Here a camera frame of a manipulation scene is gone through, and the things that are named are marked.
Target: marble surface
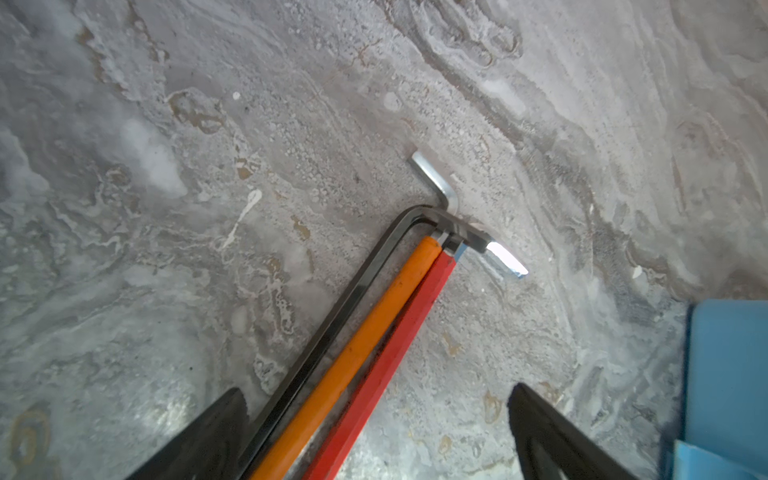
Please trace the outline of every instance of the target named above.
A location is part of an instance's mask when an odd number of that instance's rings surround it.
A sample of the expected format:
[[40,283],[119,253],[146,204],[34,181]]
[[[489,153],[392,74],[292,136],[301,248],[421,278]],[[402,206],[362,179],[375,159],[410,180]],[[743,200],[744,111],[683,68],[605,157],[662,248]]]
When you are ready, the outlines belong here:
[[688,306],[768,292],[766,11],[0,2],[0,478],[120,480],[231,386],[258,412],[435,202],[416,148],[531,275],[462,258],[339,477],[520,478],[522,381],[655,478]]

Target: stone surface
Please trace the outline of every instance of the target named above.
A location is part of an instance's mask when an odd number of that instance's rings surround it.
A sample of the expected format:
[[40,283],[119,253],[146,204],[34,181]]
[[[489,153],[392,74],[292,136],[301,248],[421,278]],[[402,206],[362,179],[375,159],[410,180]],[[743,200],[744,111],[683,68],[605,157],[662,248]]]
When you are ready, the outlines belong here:
[[5,0],[2,441],[119,480],[258,412],[419,148],[531,275],[462,258],[339,477],[519,478],[522,381],[655,478],[687,307],[766,297],[760,1]]

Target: blue object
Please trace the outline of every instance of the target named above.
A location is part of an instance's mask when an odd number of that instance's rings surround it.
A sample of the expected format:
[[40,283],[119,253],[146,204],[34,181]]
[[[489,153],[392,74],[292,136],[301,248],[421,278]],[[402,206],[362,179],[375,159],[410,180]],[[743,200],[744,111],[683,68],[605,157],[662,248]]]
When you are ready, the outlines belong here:
[[768,302],[702,302],[688,348],[685,442],[768,475]]
[[674,480],[757,480],[757,477],[741,465],[677,440],[674,445]]

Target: red plastic coating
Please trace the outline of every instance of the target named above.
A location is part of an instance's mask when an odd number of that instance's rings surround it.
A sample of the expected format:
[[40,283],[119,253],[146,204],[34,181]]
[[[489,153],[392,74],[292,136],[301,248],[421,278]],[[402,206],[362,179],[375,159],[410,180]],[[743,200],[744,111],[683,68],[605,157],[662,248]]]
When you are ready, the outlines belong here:
[[455,266],[456,261],[445,252],[440,253],[432,264],[303,480],[332,480],[336,477]]

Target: orange plastic coating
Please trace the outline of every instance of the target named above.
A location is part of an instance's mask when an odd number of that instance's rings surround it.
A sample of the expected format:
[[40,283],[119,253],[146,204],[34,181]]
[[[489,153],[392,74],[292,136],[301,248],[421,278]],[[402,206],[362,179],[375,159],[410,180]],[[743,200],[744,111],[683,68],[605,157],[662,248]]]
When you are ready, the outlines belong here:
[[411,301],[400,313],[400,320],[395,324],[386,345],[357,386],[346,410],[326,437],[302,480],[336,478],[455,266],[456,260],[447,253],[438,255],[421,285],[413,293]]
[[425,237],[416,247],[250,480],[282,480],[285,477],[441,251],[442,247],[432,237]]

